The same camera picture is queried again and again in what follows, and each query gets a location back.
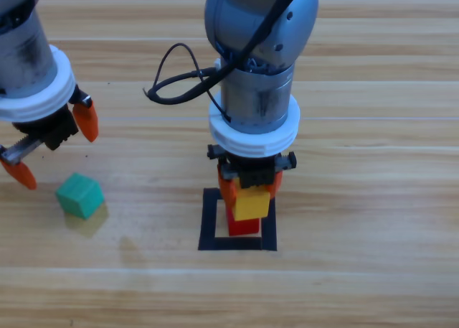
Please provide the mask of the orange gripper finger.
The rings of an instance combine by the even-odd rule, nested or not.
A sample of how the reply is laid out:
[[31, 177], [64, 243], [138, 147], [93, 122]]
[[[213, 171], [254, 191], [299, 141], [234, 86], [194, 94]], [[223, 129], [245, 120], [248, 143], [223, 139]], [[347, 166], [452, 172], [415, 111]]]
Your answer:
[[219, 189], [227, 209], [233, 209], [237, 199], [237, 185], [239, 178], [224, 179], [222, 173], [222, 166], [217, 166]]
[[274, 199], [283, 180], [283, 172], [276, 172], [272, 184], [266, 184], [265, 188], [270, 193], [270, 199]]
[[98, 116], [94, 103], [91, 103], [89, 107], [82, 103], [74, 104], [72, 113], [84, 137], [89, 142], [94, 142], [99, 135]]
[[18, 183], [30, 190], [35, 190], [37, 188], [36, 179], [26, 164], [20, 161], [17, 164], [11, 165], [3, 160], [1, 160], [1, 164], [6, 172], [18, 181]]

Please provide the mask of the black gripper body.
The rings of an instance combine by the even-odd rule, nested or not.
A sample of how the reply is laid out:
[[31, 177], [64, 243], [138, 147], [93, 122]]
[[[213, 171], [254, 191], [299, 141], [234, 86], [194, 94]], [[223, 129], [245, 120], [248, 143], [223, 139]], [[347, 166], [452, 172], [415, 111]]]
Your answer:
[[[72, 107], [77, 103], [82, 103], [84, 106], [89, 107], [92, 103], [92, 98], [78, 87], [75, 87], [68, 103]], [[41, 144], [54, 151], [69, 137], [78, 132], [82, 133], [68, 104], [64, 104], [63, 107], [45, 118], [37, 121], [14, 123], [13, 127], [24, 133], [25, 137], [9, 148], [1, 147], [1, 160], [7, 164], [19, 163]]]
[[231, 154], [218, 144], [209, 144], [207, 157], [218, 160], [219, 173], [224, 180], [239, 178], [243, 189], [274, 184], [276, 174], [297, 167], [297, 159], [292, 151], [288, 155], [249, 158]]

